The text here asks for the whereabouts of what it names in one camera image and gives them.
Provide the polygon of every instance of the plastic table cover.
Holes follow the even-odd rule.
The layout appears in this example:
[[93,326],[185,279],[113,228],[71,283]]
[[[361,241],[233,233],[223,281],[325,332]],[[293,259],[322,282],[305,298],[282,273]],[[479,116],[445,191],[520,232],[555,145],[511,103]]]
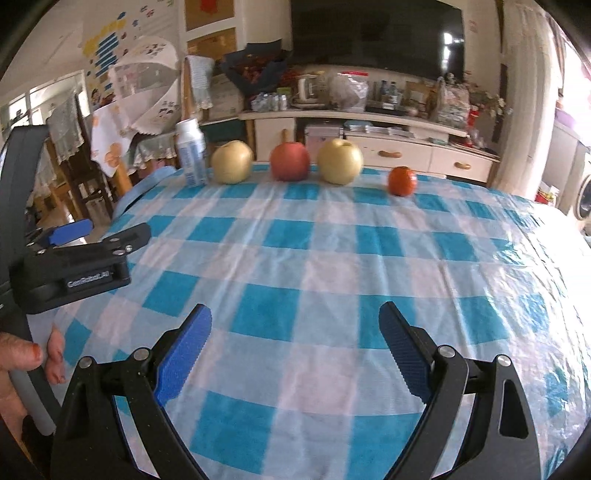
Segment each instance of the plastic table cover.
[[[204,303],[211,337],[167,411],[212,480],[381,479],[423,410],[378,330],[393,300],[438,344],[514,360],[548,476],[590,412],[591,249],[550,207],[423,176],[393,197],[386,175],[286,184],[255,166],[244,183],[188,189],[179,172],[112,228],[152,227],[132,284],[31,318],[34,336],[56,322],[70,369],[119,360]],[[466,398],[439,472],[469,411]]]

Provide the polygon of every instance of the screw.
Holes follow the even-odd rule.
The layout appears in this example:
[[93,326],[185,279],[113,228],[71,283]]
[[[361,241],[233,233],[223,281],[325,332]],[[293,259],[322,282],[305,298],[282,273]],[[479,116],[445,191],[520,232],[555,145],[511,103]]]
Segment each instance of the screw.
[[499,355],[496,361],[499,362],[499,364],[501,364],[503,367],[508,367],[511,365],[511,359],[506,355]]
[[149,356],[150,356],[150,350],[148,350],[147,348],[138,348],[134,352],[134,358],[138,362],[141,362],[143,360],[146,360]]
[[447,345],[443,345],[439,347],[439,355],[444,356],[445,358],[453,358],[456,356],[456,351]]
[[92,358],[89,356],[83,356],[78,362],[80,368],[88,368],[92,365]]

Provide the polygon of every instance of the drawer handle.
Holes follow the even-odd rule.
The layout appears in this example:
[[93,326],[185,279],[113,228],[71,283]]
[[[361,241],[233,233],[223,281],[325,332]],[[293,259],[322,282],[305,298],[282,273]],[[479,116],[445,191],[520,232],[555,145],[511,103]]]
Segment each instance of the drawer handle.
[[460,162],[455,162],[453,164],[454,167],[459,168],[461,170],[470,170],[472,168],[472,165],[470,165],[469,163],[460,163]]
[[386,152],[385,150],[380,150],[378,155],[380,157],[386,158],[402,158],[402,154],[400,152]]

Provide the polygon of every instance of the blue gripper pad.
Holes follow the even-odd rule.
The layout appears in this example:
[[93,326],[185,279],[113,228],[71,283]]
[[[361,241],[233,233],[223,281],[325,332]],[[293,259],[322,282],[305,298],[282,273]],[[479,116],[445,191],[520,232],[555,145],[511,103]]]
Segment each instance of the blue gripper pad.
[[49,236],[49,243],[55,247],[68,244],[83,236],[90,235],[92,228],[92,222],[88,218],[56,227]]
[[158,384],[154,389],[154,397],[162,407],[181,393],[212,331],[212,311],[204,305],[198,306],[180,330],[176,341],[157,368]]
[[391,301],[382,305],[379,310],[379,330],[410,393],[419,397],[423,403],[428,403],[431,398],[429,376],[433,361],[429,346],[423,344],[422,339]]

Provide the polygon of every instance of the yellow pear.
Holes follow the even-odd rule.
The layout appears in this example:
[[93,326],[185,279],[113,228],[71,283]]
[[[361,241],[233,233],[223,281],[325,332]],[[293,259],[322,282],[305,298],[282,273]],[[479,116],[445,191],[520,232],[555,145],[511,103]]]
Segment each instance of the yellow pear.
[[363,169],[363,154],[357,145],[335,138],[325,142],[317,156],[320,176],[329,183],[347,185]]
[[213,179],[218,183],[240,183],[251,175],[253,159],[251,148],[244,142],[228,142],[213,153]]

